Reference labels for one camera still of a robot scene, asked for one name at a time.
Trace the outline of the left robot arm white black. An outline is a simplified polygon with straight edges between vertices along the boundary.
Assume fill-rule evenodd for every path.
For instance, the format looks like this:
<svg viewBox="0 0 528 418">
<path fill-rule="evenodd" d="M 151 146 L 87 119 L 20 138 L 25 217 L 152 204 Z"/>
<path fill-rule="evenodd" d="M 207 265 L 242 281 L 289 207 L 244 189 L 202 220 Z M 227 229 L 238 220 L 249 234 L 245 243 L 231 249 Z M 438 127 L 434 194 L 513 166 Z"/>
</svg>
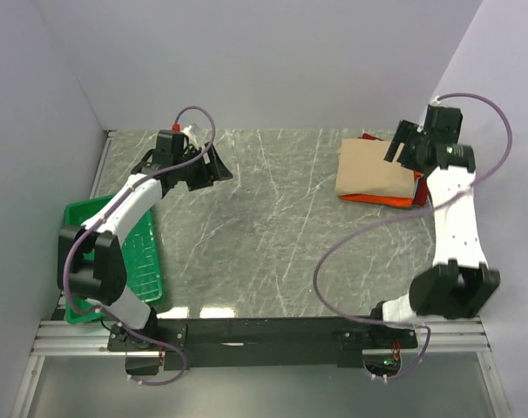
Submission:
<svg viewBox="0 0 528 418">
<path fill-rule="evenodd" d="M 129 327 L 138 349 L 159 339 L 153 310 L 127 285 L 122 245 L 132 229 L 179 182 L 195 191 L 229 180 L 212 142 L 198 148 L 173 127 L 159 131 L 156 145 L 132 168 L 125 185 L 95 215 L 79 226 L 65 226 L 58 236 L 58 288 L 69 305 L 74 297 Z"/>
</svg>

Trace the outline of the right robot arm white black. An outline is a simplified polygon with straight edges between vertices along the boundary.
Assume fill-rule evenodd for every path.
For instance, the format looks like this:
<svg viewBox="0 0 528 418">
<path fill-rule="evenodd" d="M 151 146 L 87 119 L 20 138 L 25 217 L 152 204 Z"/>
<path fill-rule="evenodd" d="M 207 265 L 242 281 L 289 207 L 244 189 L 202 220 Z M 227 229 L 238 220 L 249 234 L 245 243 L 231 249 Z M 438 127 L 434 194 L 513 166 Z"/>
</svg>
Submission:
<svg viewBox="0 0 528 418">
<path fill-rule="evenodd" d="M 460 109 L 431 103 L 420 125 L 399 123 L 384 157 L 423 175 L 436 241 L 431 267 L 411 281 L 409 291 L 378 304 L 377 320 L 367 328 L 377 347 L 389 346 L 398 327 L 434 317 L 473 318 L 499 287 L 500 273 L 490 268 L 478 236 L 471 187 L 477 167 L 473 149 L 458 142 L 462 122 Z"/>
</svg>

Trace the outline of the beige t shirt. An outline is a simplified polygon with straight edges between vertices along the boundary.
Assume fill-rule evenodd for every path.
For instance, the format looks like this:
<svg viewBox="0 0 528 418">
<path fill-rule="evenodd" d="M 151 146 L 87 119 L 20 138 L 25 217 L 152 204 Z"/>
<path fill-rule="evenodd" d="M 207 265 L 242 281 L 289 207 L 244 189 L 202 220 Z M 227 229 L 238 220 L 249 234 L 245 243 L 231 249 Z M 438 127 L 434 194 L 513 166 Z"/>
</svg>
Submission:
<svg viewBox="0 0 528 418">
<path fill-rule="evenodd" d="M 411 206 L 416 174 L 384 160 L 389 144 L 378 139 L 344 138 L 338 151 L 335 194 L 362 203 Z"/>
</svg>

